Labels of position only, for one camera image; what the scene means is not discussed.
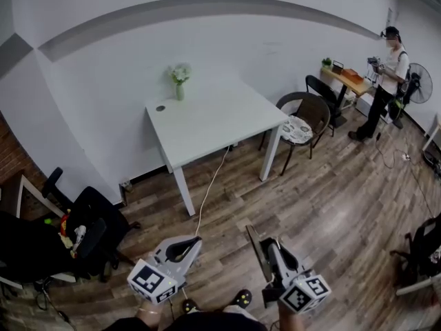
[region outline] black pants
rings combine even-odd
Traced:
[[[384,110],[384,107],[386,107],[388,102],[392,100],[392,98],[392,94],[383,90],[381,86],[378,86],[375,97],[373,98],[369,115],[367,116],[367,121],[357,129],[357,137],[360,140],[365,139],[365,137],[373,136],[380,120],[381,112]]]

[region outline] brick wall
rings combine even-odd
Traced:
[[[42,189],[46,180],[45,175],[21,147],[0,112],[0,186],[6,179],[20,170],[24,171],[25,177],[37,189]],[[27,190],[24,190],[21,202],[21,217],[34,219],[47,211]]]

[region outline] white table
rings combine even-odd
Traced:
[[[435,115],[435,128],[433,129],[433,132],[431,133],[429,139],[427,140],[427,142],[425,143],[425,145],[422,147],[422,150],[425,151],[427,149],[427,147],[430,145],[430,143],[433,141],[433,139],[435,138],[435,135],[437,134],[438,130],[441,129],[441,114],[437,113]]]
[[[272,129],[260,172],[260,180],[264,181],[283,123],[288,119],[284,112],[240,79],[192,84],[186,87],[183,101],[151,101],[146,108],[161,143],[167,169],[174,174],[190,216],[195,211],[182,171],[184,165]]]

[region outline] white flower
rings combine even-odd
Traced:
[[[192,67],[188,63],[181,63],[175,68],[169,67],[167,70],[173,81],[179,84],[186,82],[192,73]]]

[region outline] person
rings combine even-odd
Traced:
[[[381,112],[393,100],[398,91],[398,84],[406,81],[409,56],[402,44],[400,31],[395,27],[386,28],[386,43],[391,51],[384,63],[385,69],[378,69],[381,79],[367,121],[357,131],[349,131],[348,134],[351,139],[356,141],[364,141],[366,137],[372,138],[380,120]]]
[[[203,312],[192,299],[183,302],[183,315],[165,331],[267,331],[246,308],[252,301],[249,290],[241,290],[222,312]],[[144,301],[135,317],[119,319],[105,331],[153,331],[158,329],[164,303],[154,305]],[[281,331],[305,331],[299,315],[283,303],[278,303]]]

